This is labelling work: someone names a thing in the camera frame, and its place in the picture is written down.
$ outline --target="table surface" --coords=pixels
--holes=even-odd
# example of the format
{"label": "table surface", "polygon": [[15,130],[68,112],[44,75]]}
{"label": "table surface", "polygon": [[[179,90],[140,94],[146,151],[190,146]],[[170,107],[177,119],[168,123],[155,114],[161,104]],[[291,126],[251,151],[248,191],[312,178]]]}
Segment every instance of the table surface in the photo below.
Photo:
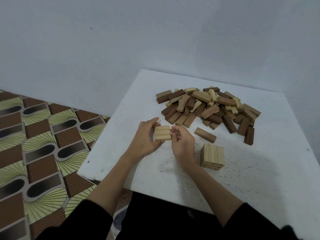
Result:
{"label": "table surface", "polygon": [[[243,136],[230,134],[224,125],[212,130],[197,117],[189,128],[196,138],[196,159],[200,161],[200,150],[209,143],[194,134],[200,127],[217,136],[215,145],[224,147],[226,165],[219,171],[205,169],[215,180],[276,226],[290,224],[298,237],[316,239],[320,236],[320,166],[282,93],[141,70],[78,174],[101,181],[129,146],[140,121],[159,116],[162,125],[170,125],[161,115],[166,103],[156,102],[157,93],[209,86],[238,96],[261,115],[254,125],[252,146],[244,143]],[[171,141],[133,168],[124,187],[212,213],[194,182],[178,166]]]}

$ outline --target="patterned floor mat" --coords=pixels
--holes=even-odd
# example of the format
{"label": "patterned floor mat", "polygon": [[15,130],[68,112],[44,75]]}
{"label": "patterned floor mat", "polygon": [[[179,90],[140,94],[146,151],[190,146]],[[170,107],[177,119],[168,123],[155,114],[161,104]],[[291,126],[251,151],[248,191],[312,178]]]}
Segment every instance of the patterned floor mat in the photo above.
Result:
{"label": "patterned floor mat", "polygon": [[[35,239],[88,196],[96,185],[77,170],[109,119],[0,90],[0,239]],[[131,197],[122,190],[107,239]]]}

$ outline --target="wooden block stack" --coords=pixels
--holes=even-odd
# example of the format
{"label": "wooden block stack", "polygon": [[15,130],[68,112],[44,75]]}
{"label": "wooden block stack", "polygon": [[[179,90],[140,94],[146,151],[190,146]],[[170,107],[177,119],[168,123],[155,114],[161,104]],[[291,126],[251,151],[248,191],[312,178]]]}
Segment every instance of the wooden block stack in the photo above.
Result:
{"label": "wooden block stack", "polygon": [[223,147],[204,144],[201,149],[200,165],[204,168],[221,169],[225,165]]}
{"label": "wooden block stack", "polygon": [[214,86],[204,88],[202,92],[192,87],[175,89],[174,93],[170,90],[161,92],[156,94],[156,99],[158,103],[169,101],[161,114],[172,125],[175,123],[189,128],[196,117],[213,130],[224,123],[230,134],[237,132],[245,137],[244,143],[253,145],[252,128],[261,112],[242,104],[230,92],[221,92],[220,88]]}
{"label": "wooden block stack", "polygon": [[170,126],[166,125],[166,126],[154,127],[154,140],[170,141],[171,140]]}

